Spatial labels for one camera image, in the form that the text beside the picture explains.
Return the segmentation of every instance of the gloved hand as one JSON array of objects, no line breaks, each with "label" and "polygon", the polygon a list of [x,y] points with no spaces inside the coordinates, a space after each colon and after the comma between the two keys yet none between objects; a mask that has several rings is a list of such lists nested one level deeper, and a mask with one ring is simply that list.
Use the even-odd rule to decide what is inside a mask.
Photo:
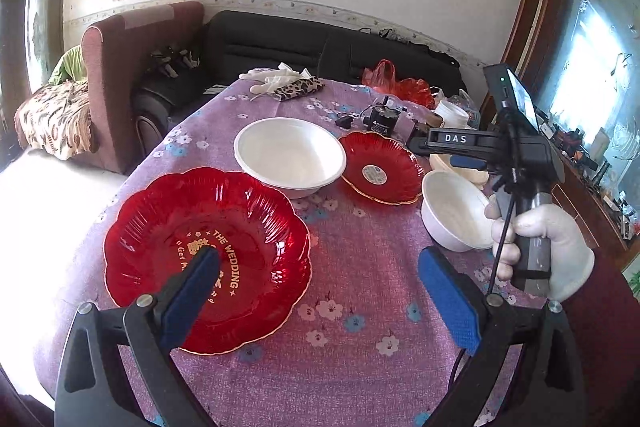
[{"label": "gloved hand", "polygon": [[[504,228],[495,195],[490,198],[484,215],[495,219],[491,229],[495,255]],[[587,282],[595,261],[593,251],[587,247],[574,219],[554,204],[542,204],[511,219],[498,264],[498,279],[509,280],[513,276],[513,266],[520,259],[520,249],[513,242],[516,234],[551,240],[549,299],[562,302]]]}]

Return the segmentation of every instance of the red scalloped bowl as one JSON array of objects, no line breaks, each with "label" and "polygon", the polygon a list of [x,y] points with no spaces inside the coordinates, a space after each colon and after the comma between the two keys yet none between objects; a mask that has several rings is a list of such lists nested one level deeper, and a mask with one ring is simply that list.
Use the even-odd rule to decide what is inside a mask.
[{"label": "red scalloped bowl", "polygon": [[124,307],[158,292],[202,245],[218,248],[222,264],[182,345],[192,353],[270,335],[311,279],[308,230],[289,200],[244,172],[203,167],[161,176],[125,201],[104,242],[111,298]]},{"label": "red scalloped bowl", "polygon": [[422,195],[424,170],[400,142],[354,131],[340,143],[347,154],[342,179],[359,194],[384,204],[415,203]]}]

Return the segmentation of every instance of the door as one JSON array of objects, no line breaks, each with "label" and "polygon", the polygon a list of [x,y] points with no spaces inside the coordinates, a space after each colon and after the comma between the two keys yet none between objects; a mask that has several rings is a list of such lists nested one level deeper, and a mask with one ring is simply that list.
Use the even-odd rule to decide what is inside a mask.
[{"label": "door", "polygon": [[63,51],[62,0],[0,0],[1,103],[7,118],[49,80]]}]

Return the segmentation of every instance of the display screen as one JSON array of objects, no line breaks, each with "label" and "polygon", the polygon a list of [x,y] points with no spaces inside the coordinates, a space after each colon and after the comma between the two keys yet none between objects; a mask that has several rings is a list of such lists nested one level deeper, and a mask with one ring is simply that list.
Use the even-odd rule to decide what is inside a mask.
[{"label": "display screen", "polygon": [[535,129],[538,129],[538,120],[536,119],[536,111],[533,109],[533,102],[531,102],[531,97],[529,93],[524,88],[524,86],[520,83],[520,81],[516,78],[516,76],[511,73],[511,70],[507,69],[509,73],[509,80],[511,81],[511,86],[513,86],[513,94],[516,96],[516,103],[518,104],[518,109],[520,112],[529,120],[530,124]]}]

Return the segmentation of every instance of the patterned blanket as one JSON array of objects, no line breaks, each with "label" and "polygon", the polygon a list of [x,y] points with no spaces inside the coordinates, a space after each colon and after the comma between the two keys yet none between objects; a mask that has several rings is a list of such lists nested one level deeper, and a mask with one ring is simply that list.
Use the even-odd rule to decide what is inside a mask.
[{"label": "patterned blanket", "polygon": [[20,146],[44,149],[68,160],[82,152],[95,152],[92,143],[89,90],[86,82],[43,86],[15,113]]}]

